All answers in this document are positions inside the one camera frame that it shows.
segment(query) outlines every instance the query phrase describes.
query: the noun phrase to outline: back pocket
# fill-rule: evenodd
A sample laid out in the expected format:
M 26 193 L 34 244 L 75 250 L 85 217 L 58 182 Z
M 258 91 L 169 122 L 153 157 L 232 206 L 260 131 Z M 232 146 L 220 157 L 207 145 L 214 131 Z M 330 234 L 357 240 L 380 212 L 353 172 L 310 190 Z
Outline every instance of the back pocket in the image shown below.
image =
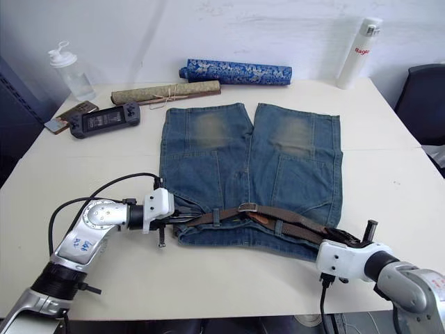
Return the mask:
M 199 205 L 205 212 L 224 209 L 218 153 L 187 152 L 163 157 L 165 187 L 171 193 Z
M 332 204 L 332 164 L 280 155 L 272 206 L 289 209 L 325 225 Z

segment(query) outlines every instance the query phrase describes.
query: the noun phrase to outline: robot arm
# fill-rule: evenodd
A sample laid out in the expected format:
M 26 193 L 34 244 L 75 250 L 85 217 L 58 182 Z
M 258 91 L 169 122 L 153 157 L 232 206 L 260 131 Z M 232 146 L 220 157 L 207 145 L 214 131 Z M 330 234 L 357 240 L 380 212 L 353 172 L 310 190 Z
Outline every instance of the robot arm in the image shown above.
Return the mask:
M 22 311 L 61 318 L 68 312 L 80 289 L 92 292 L 84 280 L 93 262 L 105 251 L 108 238 L 122 228 L 150 230 L 150 223 L 175 210 L 172 194 L 158 188 L 145 196 L 144 205 L 122 204 L 112 200 L 94 200 L 82 212 L 70 233 L 51 255 L 34 284 L 20 296 L 0 324 L 0 334 Z
M 376 222 L 370 221 L 364 240 L 372 241 Z M 359 278 L 375 282 L 375 292 L 391 301 L 412 333 L 445 334 L 445 276 L 401 262 L 390 247 L 371 242 L 362 248 L 324 240 L 316 266 L 342 282 Z

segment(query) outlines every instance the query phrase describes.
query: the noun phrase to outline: blue denim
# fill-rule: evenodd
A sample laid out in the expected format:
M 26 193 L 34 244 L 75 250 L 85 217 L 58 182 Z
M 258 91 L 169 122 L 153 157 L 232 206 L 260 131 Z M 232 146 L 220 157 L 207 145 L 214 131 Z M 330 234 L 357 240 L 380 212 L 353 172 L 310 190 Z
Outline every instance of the blue denim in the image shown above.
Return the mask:
M 238 103 L 168 110 L 160 170 L 175 205 L 192 212 L 255 202 L 336 227 L 342 156 L 339 116 L 259 104 L 253 126 Z M 270 231 L 240 214 L 175 231 L 183 245 L 250 246 L 315 260 L 318 246 L 282 234 L 281 225 Z

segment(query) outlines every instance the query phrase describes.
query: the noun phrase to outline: plastic water bottle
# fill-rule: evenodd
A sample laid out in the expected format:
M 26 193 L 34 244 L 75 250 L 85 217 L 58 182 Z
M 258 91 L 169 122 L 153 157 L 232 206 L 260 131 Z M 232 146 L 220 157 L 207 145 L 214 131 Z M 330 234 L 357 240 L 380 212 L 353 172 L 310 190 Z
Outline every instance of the plastic water bottle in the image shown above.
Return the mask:
M 380 32 L 381 19 L 367 17 L 363 20 L 359 32 L 355 36 L 349 55 L 343 65 L 340 76 L 337 79 L 337 87 L 349 89 L 353 87 L 356 78 L 365 64 L 371 52 L 378 33 Z
M 58 49 L 48 52 L 50 65 L 57 70 L 75 98 L 79 101 L 92 100 L 96 97 L 96 93 L 77 62 L 77 56 L 68 51 L 61 52 L 62 48 L 68 45 L 69 42 L 65 40 L 58 43 Z

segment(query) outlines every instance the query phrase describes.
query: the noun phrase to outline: belt buckle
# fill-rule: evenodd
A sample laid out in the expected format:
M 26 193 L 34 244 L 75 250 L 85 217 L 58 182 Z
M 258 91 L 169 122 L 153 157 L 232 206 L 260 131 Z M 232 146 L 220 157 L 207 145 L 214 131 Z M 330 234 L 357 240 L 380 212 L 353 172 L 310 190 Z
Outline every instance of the belt buckle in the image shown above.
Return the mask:
M 238 207 L 238 212 L 258 212 L 258 204 L 246 202 Z

